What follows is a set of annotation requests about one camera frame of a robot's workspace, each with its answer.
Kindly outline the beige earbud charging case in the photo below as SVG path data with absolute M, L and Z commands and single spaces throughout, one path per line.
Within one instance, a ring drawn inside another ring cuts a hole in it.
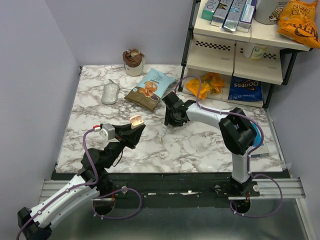
M 141 115 L 134 115 L 129 119 L 131 129 L 135 129 L 145 123 Z

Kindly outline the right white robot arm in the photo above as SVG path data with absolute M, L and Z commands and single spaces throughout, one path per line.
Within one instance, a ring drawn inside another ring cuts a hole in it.
M 248 190 L 250 175 L 249 152 L 253 149 L 257 131 L 242 109 L 236 107 L 222 113 L 215 108 L 201 106 L 194 100 L 183 101 L 173 91 L 162 101 L 166 106 L 164 124 L 181 127 L 193 121 L 221 131 L 223 142 L 231 152 L 232 172 L 229 191 L 241 196 Z

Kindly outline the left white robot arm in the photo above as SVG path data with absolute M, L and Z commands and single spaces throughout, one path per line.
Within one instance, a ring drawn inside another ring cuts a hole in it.
M 145 127 L 143 122 L 137 126 L 132 123 L 105 123 L 87 130 L 82 137 L 82 168 L 47 200 L 32 208 L 23 207 L 18 211 L 19 232 L 16 238 L 23 235 L 27 240 L 47 240 L 53 229 L 81 205 L 115 194 L 107 169 L 123 153 L 124 148 L 136 147 Z M 103 150 L 87 147 L 87 135 L 95 132 L 100 132 L 109 141 Z

